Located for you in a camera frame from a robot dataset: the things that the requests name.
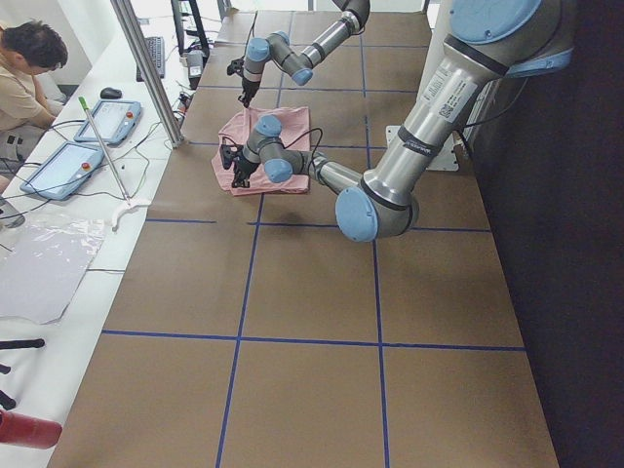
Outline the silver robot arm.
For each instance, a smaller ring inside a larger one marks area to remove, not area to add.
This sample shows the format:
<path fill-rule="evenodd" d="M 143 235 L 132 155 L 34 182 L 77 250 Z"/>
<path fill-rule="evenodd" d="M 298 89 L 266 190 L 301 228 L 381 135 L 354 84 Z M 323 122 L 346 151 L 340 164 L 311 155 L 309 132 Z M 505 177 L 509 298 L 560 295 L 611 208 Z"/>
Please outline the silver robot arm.
<path fill-rule="evenodd" d="M 306 85 L 313 69 L 350 37 L 361 34 L 370 17 L 371 3 L 366 0 L 333 1 L 341 16 L 300 53 L 291 46 L 289 35 L 276 31 L 268 36 L 250 37 L 242 57 L 233 59 L 227 75 L 238 75 L 242 92 L 238 100 L 248 108 L 258 92 L 265 65 L 273 62 L 298 86 Z"/>
<path fill-rule="evenodd" d="M 465 126 L 484 86 L 566 67 L 576 12 L 573 1 L 453 2 L 437 68 L 379 163 L 363 173 L 315 151 L 289 150 L 272 115 L 258 119 L 245 143 L 224 143 L 221 164 L 234 187 L 247 186 L 257 170 L 274 183 L 312 177 L 334 192 L 337 224 L 355 242 L 401 235 L 418 216 L 416 182 Z"/>

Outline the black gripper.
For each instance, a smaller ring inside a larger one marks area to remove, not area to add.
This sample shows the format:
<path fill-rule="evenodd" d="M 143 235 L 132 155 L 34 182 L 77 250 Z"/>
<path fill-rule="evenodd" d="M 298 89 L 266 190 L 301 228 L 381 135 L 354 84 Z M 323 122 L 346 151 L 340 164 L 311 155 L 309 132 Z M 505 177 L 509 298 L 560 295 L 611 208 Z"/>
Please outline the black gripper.
<path fill-rule="evenodd" d="M 242 93 L 238 96 L 238 100 L 244 107 L 249 107 L 257 91 L 260 88 L 261 79 L 255 77 L 253 79 L 242 78 Z"/>
<path fill-rule="evenodd" d="M 232 189 L 248 189 L 250 178 L 258 168 L 258 163 L 251 162 L 244 156 L 238 156 L 234 160 L 234 179 L 231 182 Z"/>

